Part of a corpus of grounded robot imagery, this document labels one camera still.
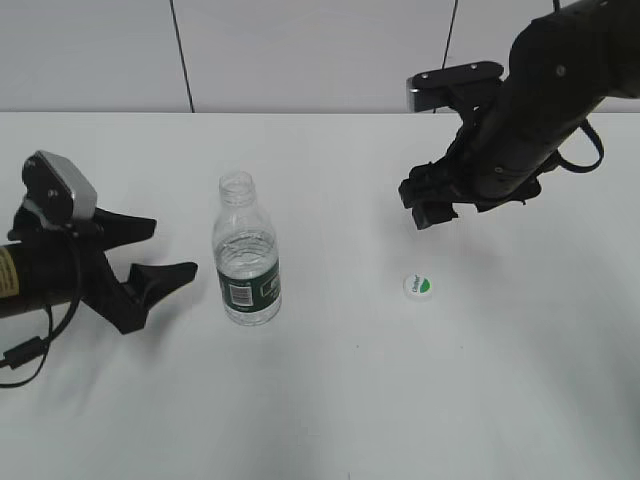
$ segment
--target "green logo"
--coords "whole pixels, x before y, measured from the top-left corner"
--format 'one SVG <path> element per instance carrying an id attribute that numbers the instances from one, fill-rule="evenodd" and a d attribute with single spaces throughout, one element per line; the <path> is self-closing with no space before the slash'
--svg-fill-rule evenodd
<path id="1" fill-rule="evenodd" d="M 431 284 L 429 284 L 429 280 L 425 278 L 424 281 L 422 282 L 422 285 L 420 285 L 420 293 L 427 293 L 430 288 L 431 288 Z"/>

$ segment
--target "water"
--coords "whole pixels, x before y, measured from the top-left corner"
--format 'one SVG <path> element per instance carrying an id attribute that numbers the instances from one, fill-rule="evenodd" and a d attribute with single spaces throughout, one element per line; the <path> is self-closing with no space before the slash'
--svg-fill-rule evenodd
<path id="1" fill-rule="evenodd" d="M 250 280 L 267 273 L 278 261 L 275 238 L 268 232 L 249 230 L 222 240 L 214 250 L 216 266 L 227 277 Z M 240 325 L 261 325 L 271 320 L 282 303 L 282 296 L 267 308 L 255 313 L 233 310 L 225 303 L 227 315 Z"/>

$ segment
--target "bottle label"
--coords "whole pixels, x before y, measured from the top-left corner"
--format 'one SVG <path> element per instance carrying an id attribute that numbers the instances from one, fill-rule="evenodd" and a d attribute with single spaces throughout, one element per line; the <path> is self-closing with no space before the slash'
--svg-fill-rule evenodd
<path id="1" fill-rule="evenodd" d="M 280 296 L 280 264 L 256 278 L 237 280 L 218 270 L 222 299 L 229 308 L 242 313 L 255 313 L 271 306 Z"/>
<path id="2" fill-rule="evenodd" d="M 9 250 L 0 248 L 0 298 L 15 297 L 20 294 L 20 282 L 16 266 Z"/>

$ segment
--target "table surface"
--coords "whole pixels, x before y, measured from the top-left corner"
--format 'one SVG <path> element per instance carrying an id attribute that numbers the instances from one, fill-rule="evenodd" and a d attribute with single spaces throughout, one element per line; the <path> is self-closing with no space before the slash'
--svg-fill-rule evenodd
<path id="1" fill-rule="evenodd" d="M 41 377 L 0 393 L 3 477 L 637 478 L 640 115 L 593 123 L 596 173 L 417 232 L 397 186 L 442 155 L 453 115 L 0 115 L 5 230 L 46 149 L 102 208 L 159 220 L 109 254 L 120 278 L 200 265 L 141 332 L 83 306 Z M 579 137 L 564 152 L 595 158 Z M 217 180 L 237 168 L 279 236 L 283 307 L 261 327 L 225 317 L 211 253 Z M 412 272 L 426 303 L 403 294 Z M 2 351 L 43 317 L 1 320 Z"/>

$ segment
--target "green label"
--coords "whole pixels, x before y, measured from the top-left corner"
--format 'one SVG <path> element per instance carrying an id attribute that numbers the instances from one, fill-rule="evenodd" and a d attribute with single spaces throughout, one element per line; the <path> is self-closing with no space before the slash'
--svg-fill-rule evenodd
<path id="1" fill-rule="evenodd" d="M 272 305 L 280 296 L 280 263 L 256 278 L 237 280 L 218 270 L 222 299 L 237 312 L 255 313 Z"/>

